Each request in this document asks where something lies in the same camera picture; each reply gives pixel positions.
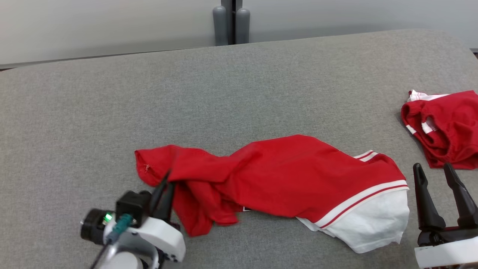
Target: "gray post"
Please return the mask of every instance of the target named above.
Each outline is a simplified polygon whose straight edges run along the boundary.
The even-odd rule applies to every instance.
[[[235,11],[232,0],[221,0],[221,6],[226,9],[226,27],[228,32],[228,45],[234,44],[234,29],[232,29],[232,13]]]
[[[226,8],[217,6],[212,10],[216,46],[228,45],[228,21]]]
[[[249,43],[249,21],[249,10],[239,9],[236,12],[236,44]]]

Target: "white trim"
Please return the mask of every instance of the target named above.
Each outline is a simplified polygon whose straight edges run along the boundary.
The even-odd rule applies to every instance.
[[[336,206],[334,209],[332,209],[331,211],[329,211],[324,217],[322,217],[319,221],[317,221],[316,223],[314,223],[315,225],[317,225],[319,228],[321,227],[321,229],[326,229],[328,226],[332,225],[333,223],[335,223],[336,221],[338,221],[340,219],[340,217],[344,216],[346,213],[342,213],[345,209],[347,209],[348,207],[350,207],[351,205],[357,203],[358,201],[360,201],[361,199],[375,193],[375,192],[378,192],[382,189],[386,189],[386,188],[390,188],[390,187],[395,187],[395,186],[400,186],[400,185],[407,185],[407,182],[405,180],[397,180],[397,181],[392,181],[392,182],[387,182],[387,183],[382,183],[382,184],[379,184],[379,185],[375,185],[373,187],[370,187],[350,198],[348,198],[347,200],[343,201],[341,204],[339,204],[338,206]],[[394,188],[394,189],[389,189],[389,190],[385,190],[385,191],[382,191],[382,192],[379,192],[377,193],[376,195],[373,195],[373,196],[370,196],[368,197],[367,199],[357,203],[356,205],[354,205],[353,207],[349,208],[347,210],[347,212],[350,212],[351,210],[353,210],[354,208],[356,208],[357,206],[359,206],[360,204],[364,203],[365,201],[368,201],[370,199],[372,199],[373,197],[376,197],[378,195],[382,195],[384,193],[387,193],[387,192],[390,192],[390,191],[398,191],[398,190],[409,190],[408,187],[399,187],[399,188]],[[334,220],[334,222],[330,223],[329,225],[327,225],[327,227],[322,227],[326,224],[328,224],[330,221],[332,221],[337,215],[341,214],[342,215],[340,217],[338,217],[336,220]]]
[[[412,101],[417,101],[417,100],[431,101],[431,100],[438,99],[438,98],[441,98],[441,97],[444,97],[444,96],[447,96],[447,95],[449,95],[449,94],[428,95],[424,92],[419,92],[419,91],[412,90],[412,92],[410,93],[410,97],[408,98],[407,102],[412,102]]]
[[[433,132],[433,129],[430,128],[430,126],[427,123],[422,123],[422,129],[425,132],[425,134]]]
[[[435,121],[433,121],[432,117],[427,117],[425,123],[426,123],[426,125],[428,125],[428,127],[430,127],[430,129],[432,129],[435,132],[437,131]]]
[[[367,155],[367,154],[370,153],[370,152],[373,152],[373,150],[369,150],[369,151],[367,151],[366,153],[363,153],[363,154],[354,156],[354,158],[355,158],[355,159],[360,159],[360,158],[364,157],[365,155]]]
[[[372,152],[370,155],[368,155],[367,157],[364,157],[362,159],[360,159],[362,162],[366,162],[366,161],[369,161],[370,159],[372,159],[373,157],[375,157],[378,153],[377,152]]]
[[[412,134],[415,134],[415,133],[417,132],[417,131],[416,131],[413,127],[411,127],[410,125],[406,125],[405,127],[407,127],[408,131],[410,131],[410,133],[412,133]]]
[[[304,224],[307,228],[309,228],[309,230],[311,230],[312,232],[320,231],[320,232],[325,233],[326,235],[330,235],[331,237],[336,237],[334,233],[319,228],[317,225],[315,225],[314,223],[312,223],[312,222],[309,221],[308,219],[299,218],[299,217],[296,217],[296,219],[300,220],[300,222],[303,223],[303,224]]]

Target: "folded red garment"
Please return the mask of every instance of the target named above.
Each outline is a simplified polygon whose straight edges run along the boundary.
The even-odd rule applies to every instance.
[[[369,151],[351,157],[305,135],[253,142],[228,157],[164,146],[135,152],[140,178],[176,181],[173,208],[190,236],[212,223],[231,225],[243,207],[304,218],[320,228],[381,193],[407,190],[389,157]]]
[[[422,144],[431,168],[447,162],[456,169],[478,168],[478,95],[474,91],[440,95],[410,91],[402,120]]]

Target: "gray fabric surface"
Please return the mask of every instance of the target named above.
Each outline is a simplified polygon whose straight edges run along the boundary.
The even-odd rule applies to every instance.
[[[166,144],[228,155],[293,134],[358,155],[392,157],[410,184],[400,245],[356,254],[295,219],[258,212],[186,237],[164,268],[415,268],[419,233],[412,165],[426,165],[400,121],[409,90],[478,89],[461,42],[403,30],[85,59],[0,73],[2,268],[86,268],[99,251],[79,236],[92,207],[148,189],[133,151]],[[456,223],[441,170],[425,169],[438,211]],[[476,171],[458,171],[478,199]]]

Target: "white wall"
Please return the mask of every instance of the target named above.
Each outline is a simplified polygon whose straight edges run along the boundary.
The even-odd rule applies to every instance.
[[[0,0],[0,68],[214,45],[220,0]],[[250,41],[434,28],[478,48],[478,0],[243,0]]]
[[[219,0],[0,0],[2,65],[214,45]]]
[[[244,7],[251,42],[432,28],[478,48],[478,0],[244,0]]]

